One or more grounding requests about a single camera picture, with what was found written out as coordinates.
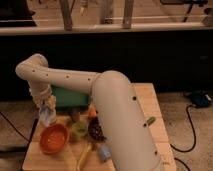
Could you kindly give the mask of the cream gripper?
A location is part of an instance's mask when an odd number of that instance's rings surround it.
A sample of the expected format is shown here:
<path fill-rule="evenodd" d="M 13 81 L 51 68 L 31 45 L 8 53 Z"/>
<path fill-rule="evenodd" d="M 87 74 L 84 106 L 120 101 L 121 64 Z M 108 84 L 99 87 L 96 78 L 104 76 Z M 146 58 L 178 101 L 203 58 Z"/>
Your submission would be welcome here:
<path fill-rule="evenodd" d="M 56 97 L 52 94 L 38 94 L 33 97 L 33 101 L 38 108 L 45 105 L 53 110 L 56 107 Z"/>

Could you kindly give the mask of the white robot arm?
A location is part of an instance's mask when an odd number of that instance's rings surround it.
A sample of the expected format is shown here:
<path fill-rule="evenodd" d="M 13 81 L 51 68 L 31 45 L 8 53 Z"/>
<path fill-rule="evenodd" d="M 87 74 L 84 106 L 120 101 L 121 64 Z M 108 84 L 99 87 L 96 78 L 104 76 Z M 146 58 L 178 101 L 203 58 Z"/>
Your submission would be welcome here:
<path fill-rule="evenodd" d="M 51 95 L 52 86 L 88 94 L 116 171 L 165 171 L 135 89 L 124 74 L 53 69 L 41 54 L 20 62 L 15 72 L 38 102 Z"/>

